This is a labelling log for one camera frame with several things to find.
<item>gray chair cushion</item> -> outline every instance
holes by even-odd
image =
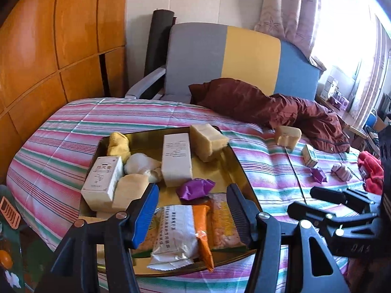
[[[190,96],[189,85],[220,78],[226,36],[226,25],[174,25],[167,54],[165,93]]]
[[[189,104],[191,98],[191,95],[163,95],[159,100],[182,102],[184,104]]]

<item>purple candy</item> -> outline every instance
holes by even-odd
[[[195,178],[176,189],[180,199],[192,200],[206,196],[216,183],[203,178]]]
[[[311,174],[315,180],[315,182],[322,184],[323,182],[327,182],[327,178],[323,170],[319,167],[311,168]]]

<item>metal tray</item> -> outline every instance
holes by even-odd
[[[189,127],[183,128],[165,128],[151,131],[142,131],[126,134],[130,143],[130,151],[134,153],[144,153],[149,157],[152,157],[156,160],[162,160],[162,149],[163,149],[163,137],[166,134],[176,134],[176,133],[189,133]],[[92,158],[91,166],[94,164],[95,160],[100,156],[106,156],[107,148],[109,145],[109,137],[104,137],[99,141],[97,150]],[[212,189],[211,193],[225,193],[227,186],[236,183],[243,195],[256,203],[259,210],[261,207],[257,201],[257,197],[248,181],[246,174],[244,173],[242,166],[240,165],[236,155],[234,154],[230,145],[225,147],[222,153],[219,155],[218,159],[213,160],[208,163],[202,162],[195,154],[192,153],[192,167],[193,167],[193,177],[210,179],[216,183],[215,187]],[[159,203],[158,207],[163,207],[167,205],[177,205],[177,204],[191,204],[188,201],[186,203],[181,203],[178,198],[175,188],[167,188],[164,184],[164,181],[158,183],[159,186]],[[82,199],[80,214],[84,216],[94,216],[85,201]],[[208,225],[208,237],[209,245],[212,248],[214,246],[213,236],[212,236],[212,226],[210,217],[207,218]],[[253,250],[221,250],[213,251],[213,260],[215,266],[221,266],[227,263],[241,260],[255,251]],[[138,277],[164,277],[164,276],[174,276],[192,273],[196,271],[205,270],[206,267],[202,261],[197,261],[194,264],[183,267],[180,269],[172,270],[169,272],[163,272],[158,270],[152,270],[147,268],[147,265],[150,262],[150,258],[133,258],[133,267],[134,272]],[[98,265],[99,272],[106,272],[104,265]]]

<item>maroon jacket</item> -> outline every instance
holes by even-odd
[[[314,148],[329,152],[349,152],[349,142],[338,116],[316,102],[288,95],[264,95],[241,80],[214,79],[189,86],[192,103],[233,119],[275,129],[278,125],[299,128]]]

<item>striped bedsheet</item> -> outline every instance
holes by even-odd
[[[281,221],[291,221],[286,211],[293,201],[304,201],[339,216],[353,215],[342,206],[312,199],[314,183],[301,156],[308,142],[302,138],[293,152],[275,145],[273,131],[255,124],[223,117],[200,106],[118,98],[78,100],[51,116],[15,155],[7,174],[7,186],[15,196],[25,221],[54,250],[77,219],[80,190],[98,141],[113,131],[123,133],[210,123],[230,138],[230,145],[244,168],[264,211]],[[317,151],[319,166],[330,189],[362,189],[358,179],[358,151],[328,154]],[[331,167],[343,162],[356,174],[341,182]],[[179,277],[140,278],[141,292],[243,292],[253,257],[217,267],[213,273],[197,272]],[[341,268],[345,258],[336,257]],[[277,292],[284,292],[287,247],[281,251]],[[107,287],[105,275],[100,284]]]

